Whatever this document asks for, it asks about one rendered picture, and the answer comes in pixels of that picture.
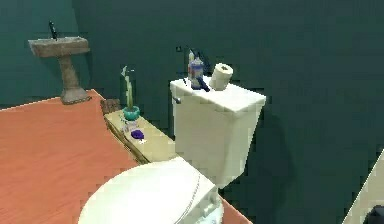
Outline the low beige wooden shelf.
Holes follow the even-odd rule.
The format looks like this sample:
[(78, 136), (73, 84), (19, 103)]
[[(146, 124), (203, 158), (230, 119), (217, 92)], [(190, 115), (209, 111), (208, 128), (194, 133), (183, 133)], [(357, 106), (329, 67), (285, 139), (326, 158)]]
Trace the low beige wooden shelf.
[(177, 156), (175, 143), (162, 131), (157, 129), (143, 117), (139, 117), (130, 128), (138, 129), (144, 134), (142, 141), (134, 139), (122, 121), (121, 110), (104, 115), (107, 127), (125, 146), (139, 164), (167, 161)]

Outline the brown woven basket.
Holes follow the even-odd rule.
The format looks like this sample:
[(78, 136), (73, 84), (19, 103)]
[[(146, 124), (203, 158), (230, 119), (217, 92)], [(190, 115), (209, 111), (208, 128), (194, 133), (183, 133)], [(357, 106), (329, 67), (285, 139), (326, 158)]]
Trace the brown woven basket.
[(119, 99), (102, 99), (100, 106), (103, 114), (109, 114), (121, 109)]

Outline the beige counter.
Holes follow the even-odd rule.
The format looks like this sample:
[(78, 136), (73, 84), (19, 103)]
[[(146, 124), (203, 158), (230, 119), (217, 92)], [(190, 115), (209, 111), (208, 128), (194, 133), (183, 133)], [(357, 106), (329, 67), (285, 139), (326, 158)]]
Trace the beige counter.
[(378, 156), (342, 224), (363, 224), (375, 205), (384, 206), (384, 149)]

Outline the blue white spray bottle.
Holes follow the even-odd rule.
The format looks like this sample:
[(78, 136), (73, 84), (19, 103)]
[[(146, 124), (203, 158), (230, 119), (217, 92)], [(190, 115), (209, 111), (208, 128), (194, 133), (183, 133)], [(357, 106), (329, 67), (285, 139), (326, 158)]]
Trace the blue white spray bottle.
[(189, 51), (188, 60), (188, 79), (191, 83), (191, 88), (193, 90), (203, 89), (209, 92), (210, 89), (203, 80), (204, 62), (192, 50)]

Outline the white toilet paper roll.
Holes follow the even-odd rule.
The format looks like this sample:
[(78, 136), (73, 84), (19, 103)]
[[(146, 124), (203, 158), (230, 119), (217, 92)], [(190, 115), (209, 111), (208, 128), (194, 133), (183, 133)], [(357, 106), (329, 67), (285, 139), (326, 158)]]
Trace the white toilet paper roll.
[(209, 86), (215, 91), (223, 91), (233, 75), (233, 68), (224, 63), (215, 65)]

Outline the brown stone pedestal sink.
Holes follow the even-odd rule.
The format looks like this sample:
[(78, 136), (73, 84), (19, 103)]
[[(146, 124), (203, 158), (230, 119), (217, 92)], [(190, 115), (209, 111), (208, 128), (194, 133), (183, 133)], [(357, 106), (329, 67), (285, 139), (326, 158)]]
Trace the brown stone pedestal sink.
[(84, 54), (90, 51), (87, 39), (80, 36), (36, 39), (29, 40), (28, 44), (35, 56), (40, 58), (54, 57), (58, 60), (63, 81), (60, 99), (64, 105), (77, 104), (91, 99), (80, 86), (71, 59), (73, 55)]

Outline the black object on counter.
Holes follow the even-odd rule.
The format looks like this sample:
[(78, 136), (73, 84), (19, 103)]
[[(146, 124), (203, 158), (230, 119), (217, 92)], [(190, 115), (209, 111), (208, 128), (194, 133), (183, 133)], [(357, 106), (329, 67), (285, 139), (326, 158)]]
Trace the black object on counter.
[(384, 224), (384, 206), (376, 205), (365, 216), (363, 224)]

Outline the plant in teal pot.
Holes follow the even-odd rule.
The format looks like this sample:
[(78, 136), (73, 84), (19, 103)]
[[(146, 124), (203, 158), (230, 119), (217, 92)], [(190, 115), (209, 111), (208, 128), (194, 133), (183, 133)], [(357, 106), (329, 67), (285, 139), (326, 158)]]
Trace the plant in teal pot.
[(126, 103), (127, 106), (123, 109), (124, 118), (127, 121), (135, 121), (140, 116), (140, 109), (138, 106), (133, 104), (133, 87), (128, 75), (129, 70), (126, 66), (122, 68), (121, 75), (124, 77), (126, 82)]

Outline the clear glass cup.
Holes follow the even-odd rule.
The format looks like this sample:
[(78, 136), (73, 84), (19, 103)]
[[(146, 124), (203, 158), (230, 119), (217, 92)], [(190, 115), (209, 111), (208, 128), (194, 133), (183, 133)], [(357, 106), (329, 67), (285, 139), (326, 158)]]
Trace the clear glass cup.
[(122, 131), (124, 133), (130, 133), (138, 128), (138, 124), (136, 121), (125, 121)]

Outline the black sink faucet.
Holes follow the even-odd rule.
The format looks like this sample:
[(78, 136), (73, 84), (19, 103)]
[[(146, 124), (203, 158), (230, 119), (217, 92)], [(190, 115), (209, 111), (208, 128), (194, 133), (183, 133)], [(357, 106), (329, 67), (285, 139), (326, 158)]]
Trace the black sink faucet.
[(57, 35), (57, 32), (56, 32), (56, 28), (54, 26), (54, 23), (52, 21), (49, 21), (48, 24), (49, 24), (49, 28), (50, 28), (52, 39), (57, 40), (58, 35)]

